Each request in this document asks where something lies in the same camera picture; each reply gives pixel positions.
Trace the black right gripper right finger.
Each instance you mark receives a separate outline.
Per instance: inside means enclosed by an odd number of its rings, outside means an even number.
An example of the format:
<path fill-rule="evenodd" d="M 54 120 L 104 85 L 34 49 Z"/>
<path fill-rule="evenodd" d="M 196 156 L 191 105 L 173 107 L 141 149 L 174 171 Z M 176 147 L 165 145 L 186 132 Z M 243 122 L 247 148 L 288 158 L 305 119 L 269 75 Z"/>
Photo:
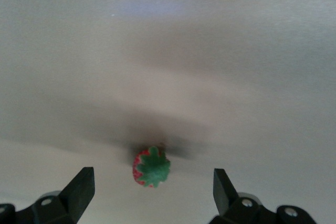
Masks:
<path fill-rule="evenodd" d="M 210 223 L 316 223 L 297 206 L 281 205 L 272 212 L 255 195 L 237 192 L 224 169 L 214 169 L 213 197 L 218 215 Z"/>

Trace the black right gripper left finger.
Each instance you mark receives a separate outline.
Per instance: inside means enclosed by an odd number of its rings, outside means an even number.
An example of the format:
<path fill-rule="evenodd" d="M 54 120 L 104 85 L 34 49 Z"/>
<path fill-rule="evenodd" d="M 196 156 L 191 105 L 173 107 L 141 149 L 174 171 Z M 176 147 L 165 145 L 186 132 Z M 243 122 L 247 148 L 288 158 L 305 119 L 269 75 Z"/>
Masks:
<path fill-rule="evenodd" d="M 1 224 L 77 223 L 95 194 L 94 168 L 84 167 L 61 191 L 43 194 L 32 205 L 17 211 L 1 204 Z"/>

